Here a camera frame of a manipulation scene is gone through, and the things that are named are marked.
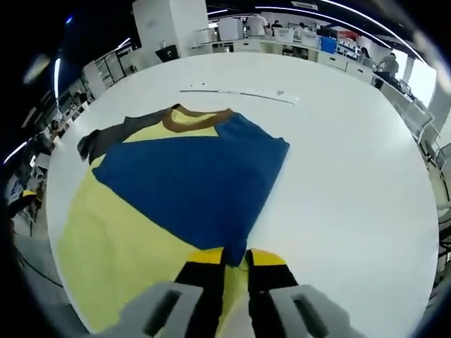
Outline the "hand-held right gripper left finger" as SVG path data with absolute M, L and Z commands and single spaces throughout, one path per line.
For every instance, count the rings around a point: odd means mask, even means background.
M 158 282 L 127 303 L 119 337 L 214 337 L 223 309 L 221 247 L 194 251 L 173 281 Z

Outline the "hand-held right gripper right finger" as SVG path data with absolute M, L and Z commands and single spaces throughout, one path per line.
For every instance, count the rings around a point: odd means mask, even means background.
M 278 255 L 250 249 L 249 316 L 256 337 L 363 337 L 347 311 L 310 284 L 300 285 Z

